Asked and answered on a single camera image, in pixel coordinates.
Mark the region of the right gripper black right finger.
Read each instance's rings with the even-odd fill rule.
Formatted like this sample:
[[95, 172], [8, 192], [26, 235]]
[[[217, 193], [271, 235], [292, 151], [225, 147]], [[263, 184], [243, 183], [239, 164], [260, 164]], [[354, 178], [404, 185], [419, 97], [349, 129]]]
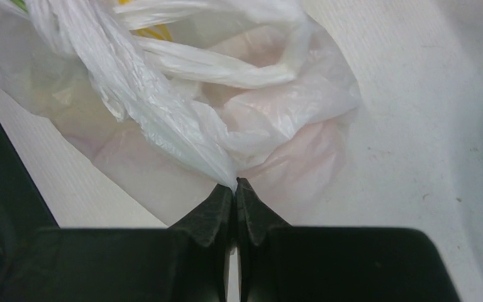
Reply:
[[246, 179], [235, 193], [242, 301], [458, 301], [421, 231], [293, 226]]

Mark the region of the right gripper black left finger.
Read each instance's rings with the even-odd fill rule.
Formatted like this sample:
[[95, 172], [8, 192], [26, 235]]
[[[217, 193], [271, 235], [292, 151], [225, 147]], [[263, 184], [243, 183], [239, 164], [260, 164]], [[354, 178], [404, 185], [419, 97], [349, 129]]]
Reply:
[[0, 275], [0, 301], [225, 301], [233, 194], [168, 228], [45, 228]]

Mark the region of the white plastic grocery bag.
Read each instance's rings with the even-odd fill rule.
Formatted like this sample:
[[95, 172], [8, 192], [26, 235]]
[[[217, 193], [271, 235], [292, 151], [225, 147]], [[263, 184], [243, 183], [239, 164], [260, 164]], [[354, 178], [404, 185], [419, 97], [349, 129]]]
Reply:
[[238, 178], [298, 219], [361, 102], [301, 1], [0, 1], [0, 88], [166, 224]]

